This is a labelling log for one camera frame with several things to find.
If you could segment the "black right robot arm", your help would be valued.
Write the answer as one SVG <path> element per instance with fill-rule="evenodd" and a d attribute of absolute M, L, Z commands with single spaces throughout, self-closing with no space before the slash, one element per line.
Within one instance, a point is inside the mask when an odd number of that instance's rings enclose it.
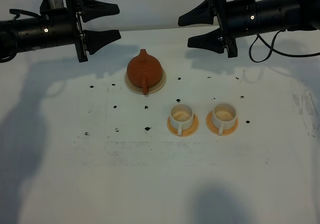
<path fill-rule="evenodd" d="M 205 0 L 178 19 L 180 27 L 213 24 L 219 28 L 188 39 L 189 48 L 237 57 L 236 39 L 274 31 L 315 31 L 320 28 L 320 0 Z"/>

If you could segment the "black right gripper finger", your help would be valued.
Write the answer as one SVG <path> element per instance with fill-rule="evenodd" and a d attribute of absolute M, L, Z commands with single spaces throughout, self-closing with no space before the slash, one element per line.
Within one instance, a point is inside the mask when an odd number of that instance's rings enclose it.
<path fill-rule="evenodd" d="M 220 28 L 211 31 L 204 35 L 194 36 L 188 39 L 188 47 L 213 51 L 218 54 L 224 52 L 224 42 L 220 40 L 222 38 Z"/>
<path fill-rule="evenodd" d="M 198 24 L 212 25 L 214 17 L 217 15 L 213 0 L 205 0 L 190 12 L 182 15 L 178 19 L 178 26 L 190 26 Z"/>

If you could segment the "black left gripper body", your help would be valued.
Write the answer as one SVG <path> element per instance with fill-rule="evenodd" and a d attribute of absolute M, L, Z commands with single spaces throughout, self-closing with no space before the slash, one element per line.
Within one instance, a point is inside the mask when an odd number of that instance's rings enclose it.
<path fill-rule="evenodd" d="M 83 30 L 80 17 L 78 15 L 78 0 L 65 0 L 68 16 L 71 23 L 72 38 L 76 49 L 78 61 L 88 61 L 87 54 L 83 45 Z"/>

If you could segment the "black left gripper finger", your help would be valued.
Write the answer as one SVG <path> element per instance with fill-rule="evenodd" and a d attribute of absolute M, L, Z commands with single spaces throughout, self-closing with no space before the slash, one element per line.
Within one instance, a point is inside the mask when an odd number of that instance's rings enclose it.
<path fill-rule="evenodd" d="M 113 16 L 120 13 L 118 5 L 95 0 L 80 0 L 80 11 L 84 23 L 100 17 Z"/>
<path fill-rule="evenodd" d="M 119 30 L 109 31 L 83 31 L 85 35 L 85 42 L 87 51 L 90 55 L 95 54 L 98 50 L 104 46 L 121 39 Z"/>

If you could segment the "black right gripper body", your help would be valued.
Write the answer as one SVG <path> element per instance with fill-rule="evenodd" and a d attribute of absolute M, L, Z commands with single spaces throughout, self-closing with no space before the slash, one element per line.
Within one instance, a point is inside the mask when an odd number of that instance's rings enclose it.
<path fill-rule="evenodd" d="M 255 0 L 213 0 L 222 33 L 222 41 L 228 57 L 238 56 L 236 39 L 254 34 L 257 24 L 257 4 Z"/>

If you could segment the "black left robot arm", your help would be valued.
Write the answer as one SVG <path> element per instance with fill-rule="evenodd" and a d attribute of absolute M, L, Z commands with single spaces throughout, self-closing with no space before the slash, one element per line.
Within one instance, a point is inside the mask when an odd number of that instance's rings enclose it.
<path fill-rule="evenodd" d="M 88 31 L 82 24 L 119 14 L 118 5 L 95 0 L 42 0 L 40 13 L 10 9 L 13 19 L 0 23 L 0 59 L 18 53 L 74 45 L 79 62 L 121 38 L 119 30 Z"/>

